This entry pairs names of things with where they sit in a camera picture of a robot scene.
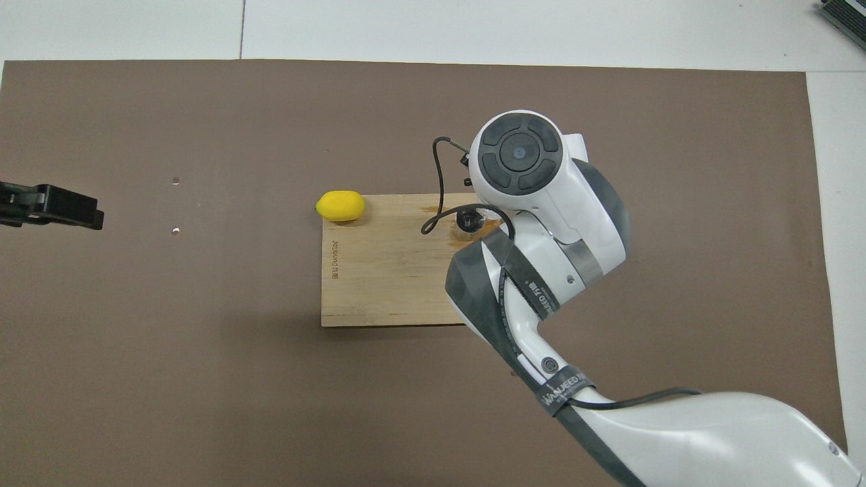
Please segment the grey ribbed device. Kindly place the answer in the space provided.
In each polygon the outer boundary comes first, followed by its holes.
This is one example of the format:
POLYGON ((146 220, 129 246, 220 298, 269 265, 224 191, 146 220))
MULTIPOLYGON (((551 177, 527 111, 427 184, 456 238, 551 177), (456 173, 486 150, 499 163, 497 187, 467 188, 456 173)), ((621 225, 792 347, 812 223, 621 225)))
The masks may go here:
POLYGON ((819 0, 819 15, 866 51, 866 0, 819 0))

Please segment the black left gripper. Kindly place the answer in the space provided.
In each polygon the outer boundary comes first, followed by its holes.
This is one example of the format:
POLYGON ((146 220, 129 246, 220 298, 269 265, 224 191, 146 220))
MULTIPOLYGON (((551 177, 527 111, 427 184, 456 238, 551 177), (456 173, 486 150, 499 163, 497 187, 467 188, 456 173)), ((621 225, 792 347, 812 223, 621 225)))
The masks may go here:
POLYGON ((43 218, 53 223, 81 226, 89 230, 102 230, 104 212, 98 200, 55 185, 45 185, 44 193, 35 186, 24 186, 0 181, 0 225, 21 228, 45 225, 35 215, 43 203, 43 218))

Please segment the steel double jigger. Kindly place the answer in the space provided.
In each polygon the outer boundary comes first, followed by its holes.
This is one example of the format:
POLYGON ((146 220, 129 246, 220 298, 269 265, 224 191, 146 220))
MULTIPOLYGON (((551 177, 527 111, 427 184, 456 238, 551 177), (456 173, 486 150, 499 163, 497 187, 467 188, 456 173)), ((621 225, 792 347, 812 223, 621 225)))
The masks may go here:
POLYGON ((457 241, 472 241, 485 228, 486 217, 476 209, 461 208, 455 213, 451 235, 457 241))

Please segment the wooden cutting board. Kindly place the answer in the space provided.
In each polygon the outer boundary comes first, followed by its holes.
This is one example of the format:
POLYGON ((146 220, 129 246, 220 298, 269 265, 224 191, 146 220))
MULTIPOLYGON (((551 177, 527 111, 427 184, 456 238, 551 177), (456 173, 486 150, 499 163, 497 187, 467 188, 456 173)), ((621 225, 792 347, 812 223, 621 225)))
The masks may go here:
POLYGON ((445 291, 447 268, 454 253, 497 229, 500 220, 463 233, 450 215, 421 234, 437 201, 435 193, 367 195, 359 219, 323 222, 323 327, 461 324, 445 291))

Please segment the yellow lemon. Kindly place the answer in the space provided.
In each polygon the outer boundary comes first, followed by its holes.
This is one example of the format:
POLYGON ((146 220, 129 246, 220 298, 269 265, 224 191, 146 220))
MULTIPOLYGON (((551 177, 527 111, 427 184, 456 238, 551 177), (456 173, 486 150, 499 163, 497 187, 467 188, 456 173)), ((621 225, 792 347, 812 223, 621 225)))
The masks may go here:
POLYGON ((351 190, 325 192, 315 204, 316 213, 322 219, 343 224, 360 218, 365 212, 365 198, 351 190))

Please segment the brown table mat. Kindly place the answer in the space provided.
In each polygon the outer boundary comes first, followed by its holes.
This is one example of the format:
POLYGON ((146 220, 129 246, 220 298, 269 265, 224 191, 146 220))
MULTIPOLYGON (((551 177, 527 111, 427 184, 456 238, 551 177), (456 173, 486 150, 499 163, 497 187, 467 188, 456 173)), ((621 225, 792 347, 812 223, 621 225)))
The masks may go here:
POLYGON ((0 180, 102 231, 0 226, 0 487, 618 487, 467 327, 324 329, 330 190, 436 193, 431 141, 582 133, 630 258, 541 325, 610 397, 788 402, 848 448, 802 73, 8 62, 0 180))

